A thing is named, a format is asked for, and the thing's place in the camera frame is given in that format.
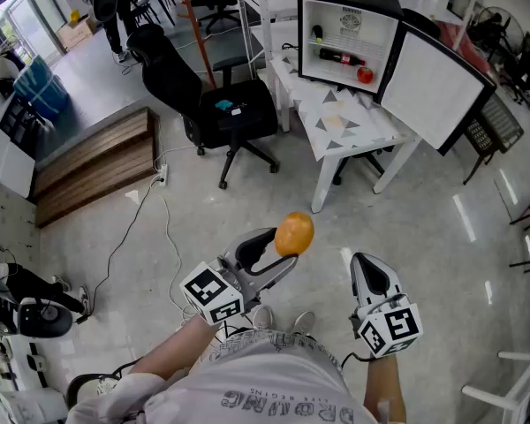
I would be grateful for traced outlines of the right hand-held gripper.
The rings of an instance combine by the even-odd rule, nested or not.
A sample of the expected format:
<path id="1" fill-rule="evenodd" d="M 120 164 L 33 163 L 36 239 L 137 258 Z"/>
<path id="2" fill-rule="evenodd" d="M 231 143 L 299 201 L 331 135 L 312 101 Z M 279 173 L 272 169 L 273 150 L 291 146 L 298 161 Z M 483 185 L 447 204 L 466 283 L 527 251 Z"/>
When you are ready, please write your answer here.
<path id="1" fill-rule="evenodd" d="M 364 259 L 362 253 L 355 253 L 350 272 L 359 303 L 350 316 L 353 335 L 367 345 L 374 358 L 401 352 L 423 335 L 418 306 L 401 293 L 398 274 L 390 265 L 374 256 Z"/>

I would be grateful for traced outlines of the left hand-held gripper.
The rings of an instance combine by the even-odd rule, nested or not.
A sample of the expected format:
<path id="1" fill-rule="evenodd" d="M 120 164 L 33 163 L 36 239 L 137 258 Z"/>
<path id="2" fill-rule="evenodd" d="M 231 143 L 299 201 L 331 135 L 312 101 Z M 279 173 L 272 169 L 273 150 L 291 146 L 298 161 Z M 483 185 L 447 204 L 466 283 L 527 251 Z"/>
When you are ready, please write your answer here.
<path id="1" fill-rule="evenodd" d="M 238 236 L 213 261 L 202 261 L 179 284 L 187 303 L 208 325 L 246 315 L 260 304 L 259 292 L 279 283 L 299 257 L 287 255 L 252 271 L 274 240 L 276 228 L 252 230 Z"/>

